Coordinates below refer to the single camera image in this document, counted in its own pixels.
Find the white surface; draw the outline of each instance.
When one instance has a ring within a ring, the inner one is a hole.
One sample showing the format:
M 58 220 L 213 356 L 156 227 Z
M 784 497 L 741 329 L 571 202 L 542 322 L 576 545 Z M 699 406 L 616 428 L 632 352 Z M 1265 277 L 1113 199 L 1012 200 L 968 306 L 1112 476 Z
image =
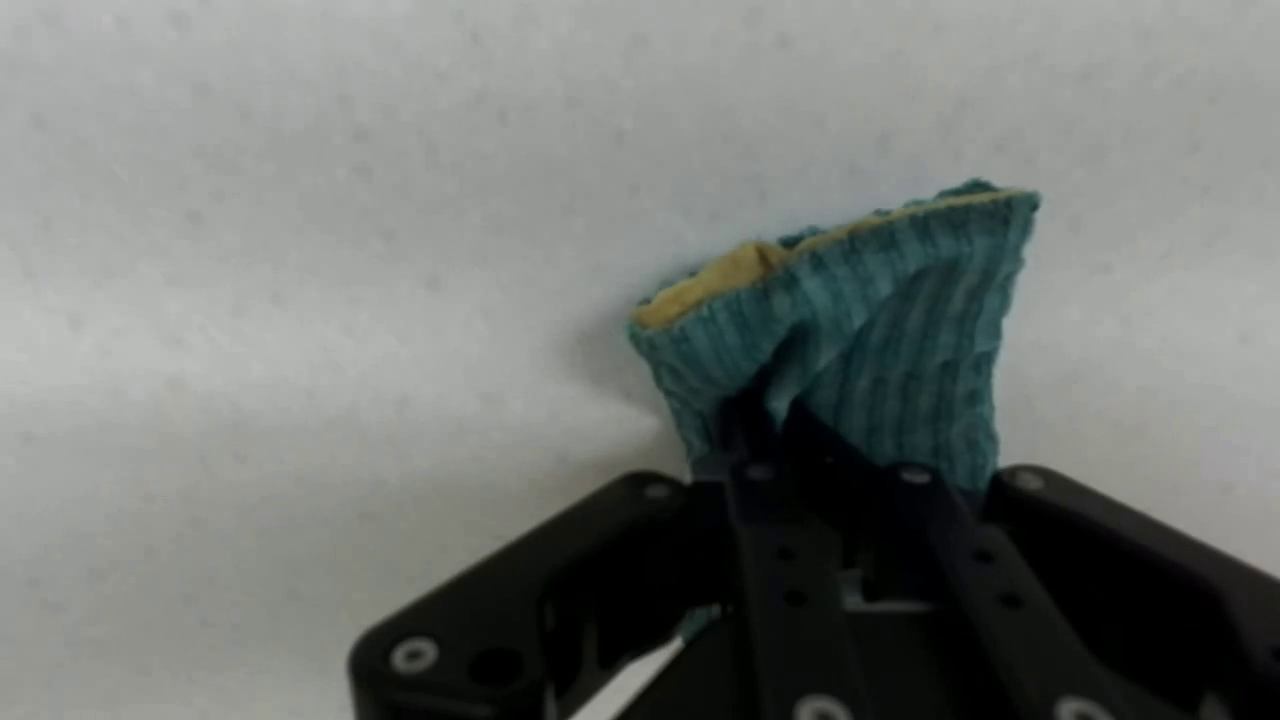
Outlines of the white surface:
M 678 471 L 636 299 L 975 174 L 1046 197 L 1005 460 L 1280 571 L 1277 44 L 1262 1 L 0 4 L 0 715 L 346 717 L 362 628 Z

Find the white backdrop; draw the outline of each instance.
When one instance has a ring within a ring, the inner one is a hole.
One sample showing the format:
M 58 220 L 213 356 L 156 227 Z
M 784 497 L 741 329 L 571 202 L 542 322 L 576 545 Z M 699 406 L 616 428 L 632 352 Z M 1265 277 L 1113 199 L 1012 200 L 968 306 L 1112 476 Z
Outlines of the white backdrop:
M 342 719 L 740 240 L 1036 187 L 1009 461 L 1280 571 L 1280 4 L 6 0 L 0 716 Z

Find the fabric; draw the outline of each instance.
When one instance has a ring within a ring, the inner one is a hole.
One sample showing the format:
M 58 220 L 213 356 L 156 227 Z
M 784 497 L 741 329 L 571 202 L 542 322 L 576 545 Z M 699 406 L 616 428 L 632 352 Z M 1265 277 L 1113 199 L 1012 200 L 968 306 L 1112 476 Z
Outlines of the fabric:
M 635 348 L 690 459 L 721 402 L 769 368 L 792 401 L 876 462 L 964 488 L 996 468 L 992 370 L 1039 196 L 970 181 L 832 231 L 750 242 L 641 304 Z

